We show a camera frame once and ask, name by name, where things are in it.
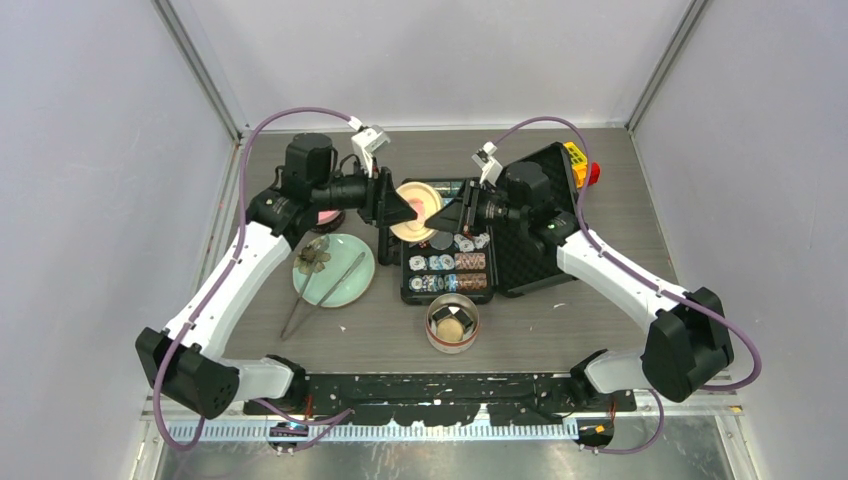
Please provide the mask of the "pink round lid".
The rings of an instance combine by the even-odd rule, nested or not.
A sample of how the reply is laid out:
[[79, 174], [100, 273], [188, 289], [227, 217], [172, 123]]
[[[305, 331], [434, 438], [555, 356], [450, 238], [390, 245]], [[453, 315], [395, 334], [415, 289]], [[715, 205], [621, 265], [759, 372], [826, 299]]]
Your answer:
[[339, 210], [326, 210], [322, 211], [318, 215], [318, 225], [326, 225], [335, 221], [339, 215], [342, 214], [342, 211]]

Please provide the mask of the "sushi roll red centre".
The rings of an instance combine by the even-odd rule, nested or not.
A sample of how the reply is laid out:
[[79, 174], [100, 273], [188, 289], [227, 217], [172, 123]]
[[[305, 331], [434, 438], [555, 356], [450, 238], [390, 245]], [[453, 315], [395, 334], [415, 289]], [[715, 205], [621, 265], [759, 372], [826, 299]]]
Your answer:
[[475, 320], [467, 313], [466, 310], [459, 306], [451, 306], [450, 312], [465, 332], [471, 331], [474, 328]]

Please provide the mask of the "white red steel lunch box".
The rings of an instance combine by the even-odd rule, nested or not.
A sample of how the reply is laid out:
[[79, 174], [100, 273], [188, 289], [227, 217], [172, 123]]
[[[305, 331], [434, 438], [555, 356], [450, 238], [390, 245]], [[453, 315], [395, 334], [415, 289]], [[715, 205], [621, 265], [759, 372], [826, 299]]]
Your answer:
[[[436, 325], [432, 324], [429, 315], [436, 309], [444, 305], [459, 306], [467, 311], [467, 313], [475, 320], [474, 328], [471, 331], [465, 332], [464, 338], [459, 343], [445, 343], [437, 338]], [[428, 307], [425, 314], [425, 333], [430, 344], [438, 351], [445, 354], [459, 354], [470, 348], [476, 341], [480, 332], [480, 315], [477, 306], [466, 296], [448, 293], [437, 297]]]

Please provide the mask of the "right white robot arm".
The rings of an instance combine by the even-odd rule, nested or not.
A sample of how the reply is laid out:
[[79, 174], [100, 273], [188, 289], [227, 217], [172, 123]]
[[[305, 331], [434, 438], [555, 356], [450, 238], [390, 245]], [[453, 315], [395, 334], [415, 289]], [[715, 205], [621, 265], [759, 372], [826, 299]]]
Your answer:
[[639, 326], [643, 347], [601, 350], [571, 369], [571, 397], [584, 410], [598, 409], [613, 392], [632, 389], [652, 389], [681, 403], [734, 360], [729, 330], [715, 318], [721, 302], [714, 293], [688, 292], [618, 256], [559, 205], [536, 163], [513, 163], [495, 183], [466, 181], [425, 224], [452, 233], [487, 227], [510, 231], [525, 248], [592, 287]]

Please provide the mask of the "sushi roll orange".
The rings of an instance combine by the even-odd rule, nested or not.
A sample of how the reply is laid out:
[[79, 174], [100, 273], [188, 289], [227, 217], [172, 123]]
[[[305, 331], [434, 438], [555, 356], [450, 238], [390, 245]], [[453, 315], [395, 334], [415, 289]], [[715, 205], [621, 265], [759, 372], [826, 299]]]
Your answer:
[[452, 317], [454, 315], [453, 307], [450, 305], [444, 305], [440, 308], [434, 310], [430, 315], [430, 322], [434, 325], [437, 325], [443, 319], [448, 317]]

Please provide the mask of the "steel bowl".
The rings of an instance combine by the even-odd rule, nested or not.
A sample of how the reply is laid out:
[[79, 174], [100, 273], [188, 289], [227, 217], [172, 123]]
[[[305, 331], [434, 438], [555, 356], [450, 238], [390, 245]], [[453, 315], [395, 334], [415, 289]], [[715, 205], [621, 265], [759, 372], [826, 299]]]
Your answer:
[[316, 233], [316, 234], [328, 234], [328, 233], [332, 233], [332, 232], [338, 230], [343, 225], [343, 223], [346, 219], [346, 212], [343, 211], [343, 210], [339, 210], [339, 211], [342, 211], [342, 214], [340, 214], [339, 217], [335, 221], [333, 221], [332, 223], [326, 224], [326, 225], [318, 225], [316, 223], [311, 228], [311, 231]]

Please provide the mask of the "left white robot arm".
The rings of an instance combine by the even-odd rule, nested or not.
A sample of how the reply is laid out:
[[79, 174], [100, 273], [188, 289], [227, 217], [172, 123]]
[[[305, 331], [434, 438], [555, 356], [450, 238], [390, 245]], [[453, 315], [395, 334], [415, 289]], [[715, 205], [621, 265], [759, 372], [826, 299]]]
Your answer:
[[268, 399], [284, 414], [305, 405], [300, 366], [272, 355], [230, 360], [223, 351], [259, 288], [317, 225], [320, 213], [355, 210], [377, 228], [416, 218], [396, 192], [390, 170], [376, 164], [377, 150], [388, 142], [377, 127], [354, 134], [354, 169], [342, 173], [328, 136], [293, 138], [274, 182], [247, 204], [239, 232], [211, 276], [165, 327], [145, 328], [137, 337], [135, 350], [155, 392], [205, 420], [234, 401]]

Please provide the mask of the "beige round lid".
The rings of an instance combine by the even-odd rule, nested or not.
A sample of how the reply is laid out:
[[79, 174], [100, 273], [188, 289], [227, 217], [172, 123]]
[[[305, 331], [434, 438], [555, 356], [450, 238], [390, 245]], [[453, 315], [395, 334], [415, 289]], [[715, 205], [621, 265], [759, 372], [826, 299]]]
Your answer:
[[404, 242], [429, 241], [437, 230], [427, 227], [426, 221], [444, 206], [442, 196], [433, 186], [423, 182], [406, 182], [397, 188], [397, 193], [414, 210], [415, 217], [391, 226], [390, 231]]

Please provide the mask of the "round bread bun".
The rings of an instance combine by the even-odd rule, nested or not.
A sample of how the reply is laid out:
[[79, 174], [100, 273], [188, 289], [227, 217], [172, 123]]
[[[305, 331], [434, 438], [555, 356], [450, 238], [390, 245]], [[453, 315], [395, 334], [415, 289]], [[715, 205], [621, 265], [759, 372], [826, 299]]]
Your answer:
[[456, 317], [446, 317], [436, 325], [437, 338], [445, 343], [459, 343], [465, 335], [465, 327]]

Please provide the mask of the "black poker chip case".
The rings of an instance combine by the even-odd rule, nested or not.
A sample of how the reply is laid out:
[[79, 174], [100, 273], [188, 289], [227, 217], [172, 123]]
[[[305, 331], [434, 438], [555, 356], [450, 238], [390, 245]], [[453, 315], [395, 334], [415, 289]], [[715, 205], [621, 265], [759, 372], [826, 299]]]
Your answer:
[[[469, 179], [477, 180], [406, 179], [402, 184], [429, 184], [446, 205]], [[442, 294], [458, 293], [485, 304], [496, 294], [516, 298], [572, 281], [556, 258], [558, 245], [579, 229], [579, 189], [564, 143], [552, 143], [507, 165], [494, 189], [506, 200], [509, 217], [484, 233], [437, 230], [429, 241], [408, 243], [389, 228], [380, 230], [378, 260], [400, 267], [405, 303], [424, 305]]]

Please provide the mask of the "yellow red emergency stop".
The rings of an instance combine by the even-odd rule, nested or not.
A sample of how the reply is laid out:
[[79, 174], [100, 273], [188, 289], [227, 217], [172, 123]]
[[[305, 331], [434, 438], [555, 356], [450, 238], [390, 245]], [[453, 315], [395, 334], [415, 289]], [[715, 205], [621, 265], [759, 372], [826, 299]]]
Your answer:
[[577, 189], [582, 189], [586, 183], [594, 185], [601, 176], [600, 165], [593, 163], [589, 166], [588, 157], [574, 142], [566, 142], [564, 147], [569, 155]]

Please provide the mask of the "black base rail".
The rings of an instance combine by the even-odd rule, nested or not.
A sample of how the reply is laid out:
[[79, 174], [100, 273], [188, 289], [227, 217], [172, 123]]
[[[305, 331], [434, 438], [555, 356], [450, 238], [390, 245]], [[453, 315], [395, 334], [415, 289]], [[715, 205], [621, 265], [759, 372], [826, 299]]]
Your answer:
[[359, 426], [468, 425], [486, 413], [494, 426], [554, 425], [577, 413], [609, 419], [636, 410], [630, 392], [588, 394], [557, 373], [310, 374], [271, 403], [320, 419], [351, 409]]

